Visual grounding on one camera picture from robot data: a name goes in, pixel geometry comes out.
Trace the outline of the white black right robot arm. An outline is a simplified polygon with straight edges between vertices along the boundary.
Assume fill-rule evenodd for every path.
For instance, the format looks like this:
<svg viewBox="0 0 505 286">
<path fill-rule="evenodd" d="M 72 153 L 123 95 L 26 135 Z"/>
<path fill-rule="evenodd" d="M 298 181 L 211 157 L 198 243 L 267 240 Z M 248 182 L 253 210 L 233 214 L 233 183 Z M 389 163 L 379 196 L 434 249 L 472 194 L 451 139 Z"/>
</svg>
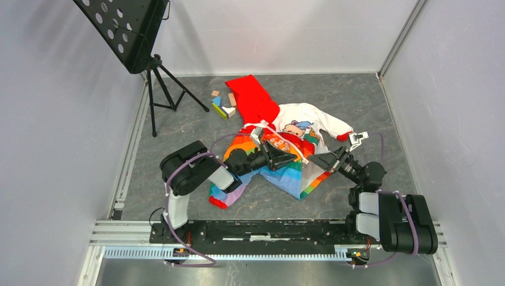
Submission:
<svg viewBox="0 0 505 286">
<path fill-rule="evenodd" d="M 361 165 L 345 147 L 309 156 L 308 160 L 355 183 L 348 195 L 352 211 L 344 226 L 344 236 L 349 242 L 359 243 L 368 236 L 387 252 L 412 255 L 437 252 L 438 236 L 424 196 L 383 190 L 386 170 L 379 162 Z"/>
</svg>

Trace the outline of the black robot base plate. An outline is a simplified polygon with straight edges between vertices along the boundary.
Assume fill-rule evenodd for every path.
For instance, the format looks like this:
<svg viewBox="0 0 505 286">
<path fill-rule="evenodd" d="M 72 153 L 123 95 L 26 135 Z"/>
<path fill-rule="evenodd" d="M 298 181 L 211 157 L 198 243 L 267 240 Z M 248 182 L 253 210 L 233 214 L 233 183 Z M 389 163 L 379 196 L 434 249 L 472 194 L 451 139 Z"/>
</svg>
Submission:
<svg viewBox="0 0 505 286">
<path fill-rule="evenodd" d="M 206 254 L 332 254 L 336 245 L 365 248 L 378 241 L 343 220 L 190 220 L 175 230 Z"/>
</svg>

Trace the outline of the rainbow and white kids jacket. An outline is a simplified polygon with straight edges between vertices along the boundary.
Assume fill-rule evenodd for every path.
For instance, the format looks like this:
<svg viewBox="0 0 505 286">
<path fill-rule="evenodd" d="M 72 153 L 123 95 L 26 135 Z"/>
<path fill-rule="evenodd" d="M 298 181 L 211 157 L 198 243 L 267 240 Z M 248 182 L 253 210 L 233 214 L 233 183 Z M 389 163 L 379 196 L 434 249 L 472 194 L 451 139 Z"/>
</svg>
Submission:
<svg viewBox="0 0 505 286">
<path fill-rule="evenodd" d="M 267 142 L 297 158 L 275 172 L 262 167 L 241 176 L 241 186 L 229 194 L 211 185 L 209 202 L 221 209 L 228 208 L 242 195 L 255 175 L 261 175 L 296 199 L 305 198 L 329 176 L 328 172 L 304 161 L 313 154 L 329 152 L 321 132 L 325 131 L 339 141 L 346 141 L 353 128 L 309 103 L 275 103 L 253 75 L 228 80 L 225 84 L 235 97 L 244 128 L 234 137 L 224 158 L 228 158 L 234 149 L 242 149 L 247 154 L 254 151 L 256 145 L 250 133 L 258 123 L 267 123 L 269 126 L 263 136 Z"/>
</svg>

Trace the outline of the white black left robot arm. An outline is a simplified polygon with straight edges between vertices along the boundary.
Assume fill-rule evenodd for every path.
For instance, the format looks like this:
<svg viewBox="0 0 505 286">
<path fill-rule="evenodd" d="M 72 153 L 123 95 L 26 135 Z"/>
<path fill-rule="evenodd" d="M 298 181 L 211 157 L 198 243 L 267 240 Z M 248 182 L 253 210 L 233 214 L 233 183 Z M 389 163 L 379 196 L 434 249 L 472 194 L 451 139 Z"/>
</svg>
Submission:
<svg viewBox="0 0 505 286">
<path fill-rule="evenodd" d="M 186 238 L 189 195 L 203 182 L 210 181 L 224 194 L 231 194 L 245 182 L 245 176 L 262 168 L 277 171 L 295 161 L 296 155 L 264 141 L 247 153 L 232 150 L 225 161 L 195 141 L 165 157 L 160 163 L 166 187 L 167 206 L 163 219 L 165 236 L 173 243 Z"/>
</svg>

